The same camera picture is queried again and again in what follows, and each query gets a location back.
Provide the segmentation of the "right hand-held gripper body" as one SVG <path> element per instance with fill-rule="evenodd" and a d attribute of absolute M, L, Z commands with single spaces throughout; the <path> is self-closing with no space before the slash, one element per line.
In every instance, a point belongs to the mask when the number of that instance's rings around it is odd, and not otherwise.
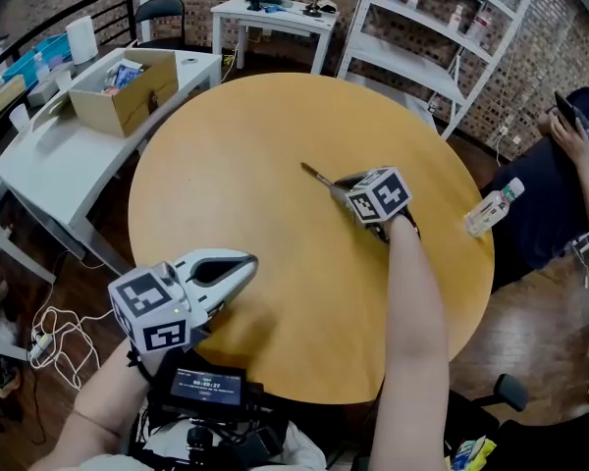
<path fill-rule="evenodd" d="M 389 243 L 387 226 L 395 217 L 404 216 L 420 236 L 407 207 L 412 195 L 399 170 L 396 167 L 381 167 L 368 171 L 371 174 L 347 193 L 360 225 L 379 240 Z"/>

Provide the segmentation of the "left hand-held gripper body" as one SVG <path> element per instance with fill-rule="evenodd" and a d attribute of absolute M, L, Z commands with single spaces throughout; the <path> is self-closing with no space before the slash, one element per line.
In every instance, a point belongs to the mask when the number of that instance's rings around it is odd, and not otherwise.
<path fill-rule="evenodd" d="M 108 291 L 116 320 L 139 354 L 190 349 L 210 336 L 207 311 L 167 262 L 134 268 Z"/>

